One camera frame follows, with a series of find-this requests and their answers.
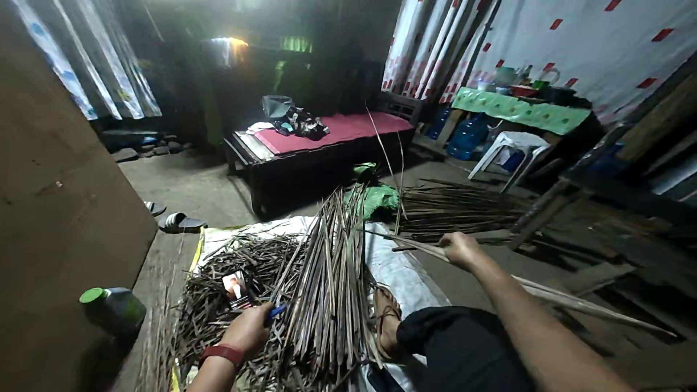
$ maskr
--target pink mattress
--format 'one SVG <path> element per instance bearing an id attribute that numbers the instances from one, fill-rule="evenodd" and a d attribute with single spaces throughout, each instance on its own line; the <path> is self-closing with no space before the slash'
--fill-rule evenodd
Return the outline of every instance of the pink mattress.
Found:
<path id="1" fill-rule="evenodd" d="M 413 128 L 409 121 L 391 114 L 371 112 L 371 115 L 380 134 Z M 335 114 L 331 117 L 322 117 L 322 123 L 329 127 L 329 135 L 317 141 L 295 135 L 283 136 L 273 129 L 260 130 L 254 136 L 276 155 L 318 149 L 322 146 L 347 142 L 359 137 L 375 136 L 375 129 L 368 114 L 350 114 L 348 116 Z"/>

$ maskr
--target black shorts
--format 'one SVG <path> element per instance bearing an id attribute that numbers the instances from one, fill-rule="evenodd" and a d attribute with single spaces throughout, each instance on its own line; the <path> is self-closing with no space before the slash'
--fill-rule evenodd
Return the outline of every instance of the black shorts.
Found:
<path id="1" fill-rule="evenodd" d="M 461 306 L 425 308 L 397 329 L 400 347 L 426 356 L 419 391 L 534 391 L 497 316 Z"/>

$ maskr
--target bundle of palm leaf strips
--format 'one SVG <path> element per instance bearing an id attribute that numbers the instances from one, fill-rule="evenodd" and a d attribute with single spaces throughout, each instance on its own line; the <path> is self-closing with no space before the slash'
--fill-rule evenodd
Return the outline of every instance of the bundle of palm leaf strips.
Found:
<path id="1" fill-rule="evenodd" d="M 245 308 L 272 301 L 288 309 L 271 326 L 263 351 L 247 361 L 251 391 L 345 389 L 361 363 L 379 362 L 368 327 L 374 279 L 365 265 L 365 186 L 337 190 L 309 233 L 260 239 L 242 236 L 223 247 L 188 280 L 176 339 L 180 379 Z M 256 296 L 230 302 L 223 276 L 241 270 Z"/>
<path id="2" fill-rule="evenodd" d="M 465 234 L 508 229 L 527 211 L 529 203 L 460 183 L 422 179 L 432 186 L 404 190 L 406 212 L 400 232 L 419 242 L 438 242 L 445 233 Z"/>

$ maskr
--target white curtain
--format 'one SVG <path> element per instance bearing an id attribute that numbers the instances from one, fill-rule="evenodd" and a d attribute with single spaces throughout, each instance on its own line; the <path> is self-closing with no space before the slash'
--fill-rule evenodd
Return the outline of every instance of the white curtain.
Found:
<path id="1" fill-rule="evenodd" d="M 162 116 L 116 21 L 111 0 L 13 3 L 29 35 L 87 119 Z"/>
<path id="2" fill-rule="evenodd" d="M 439 93 L 445 75 L 470 40 L 477 16 L 490 0 L 403 0 L 390 53 L 383 91 L 429 100 Z"/>
<path id="3" fill-rule="evenodd" d="M 476 54 L 468 86 L 491 80 L 499 66 L 532 65 L 533 80 L 558 70 L 556 86 L 576 90 L 610 123 L 631 113 L 697 50 L 697 6 L 694 0 L 501 0 L 477 47 L 483 33 L 480 26 L 458 66 Z M 455 72 L 448 85 L 463 85 L 462 77 Z M 440 101 L 453 92 L 446 88 Z"/>

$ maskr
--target bed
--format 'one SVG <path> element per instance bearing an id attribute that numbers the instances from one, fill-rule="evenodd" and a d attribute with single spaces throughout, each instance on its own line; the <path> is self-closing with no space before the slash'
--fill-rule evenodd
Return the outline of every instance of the bed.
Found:
<path id="1" fill-rule="evenodd" d="M 273 129 L 254 135 L 236 130 L 224 138 L 230 171 L 250 188 L 251 207 L 261 219 L 278 216 L 330 192 L 352 177 L 356 163 L 384 160 L 375 135 L 381 136 L 390 162 L 399 163 L 400 142 L 414 136 L 421 101 L 382 93 L 378 111 L 322 117 L 329 135 L 318 141 Z"/>

